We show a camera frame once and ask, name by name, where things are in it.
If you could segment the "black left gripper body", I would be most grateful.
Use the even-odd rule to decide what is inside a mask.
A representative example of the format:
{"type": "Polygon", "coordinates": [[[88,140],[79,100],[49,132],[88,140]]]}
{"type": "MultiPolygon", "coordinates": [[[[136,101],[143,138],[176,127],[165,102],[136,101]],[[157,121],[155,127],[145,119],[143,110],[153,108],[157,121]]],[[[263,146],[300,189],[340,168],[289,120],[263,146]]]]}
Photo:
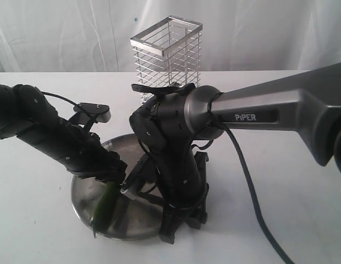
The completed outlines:
{"type": "Polygon", "coordinates": [[[78,125],[66,126],[64,150],[68,152],[57,159],[67,171],[81,178],[95,178],[99,182],[122,182],[127,164],[115,151],[101,145],[97,134],[84,131],[78,125]]]}

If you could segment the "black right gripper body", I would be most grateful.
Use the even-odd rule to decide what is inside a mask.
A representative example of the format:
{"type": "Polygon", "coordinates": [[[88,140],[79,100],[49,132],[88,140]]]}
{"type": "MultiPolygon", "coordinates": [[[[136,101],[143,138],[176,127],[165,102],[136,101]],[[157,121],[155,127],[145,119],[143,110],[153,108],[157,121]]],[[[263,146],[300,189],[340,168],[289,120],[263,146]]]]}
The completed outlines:
{"type": "Polygon", "coordinates": [[[196,208],[206,207],[207,162],[207,152],[193,154],[189,151],[185,157],[168,157],[162,163],[159,187],[165,199],[164,208],[182,211],[183,223],[196,208]]]}

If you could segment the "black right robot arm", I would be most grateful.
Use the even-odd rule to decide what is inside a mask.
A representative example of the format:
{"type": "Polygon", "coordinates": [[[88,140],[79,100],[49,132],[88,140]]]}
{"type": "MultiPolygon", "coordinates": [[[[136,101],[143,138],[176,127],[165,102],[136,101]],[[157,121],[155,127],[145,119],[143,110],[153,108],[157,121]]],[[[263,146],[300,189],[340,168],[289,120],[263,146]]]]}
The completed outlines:
{"type": "Polygon", "coordinates": [[[159,171],[164,242],[173,244],[183,223],[198,229],[207,219],[209,186],[191,149],[195,140],[232,129],[295,131],[319,165],[334,159],[341,173],[341,63],[229,92],[193,83],[131,88],[151,95],[129,123],[159,171]]]}

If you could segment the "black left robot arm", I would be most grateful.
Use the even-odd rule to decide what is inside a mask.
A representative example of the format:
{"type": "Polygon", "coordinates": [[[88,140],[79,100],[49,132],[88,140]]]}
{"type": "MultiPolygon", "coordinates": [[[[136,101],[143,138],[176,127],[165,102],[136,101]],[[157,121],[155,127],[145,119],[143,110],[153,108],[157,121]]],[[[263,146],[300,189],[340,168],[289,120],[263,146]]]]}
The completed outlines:
{"type": "Polygon", "coordinates": [[[111,118],[105,104],[75,104],[69,119],[59,116],[47,93],[31,85],[0,84],[0,140],[17,137],[81,178],[121,183],[127,164],[108,151],[90,129],[111,118]]]}

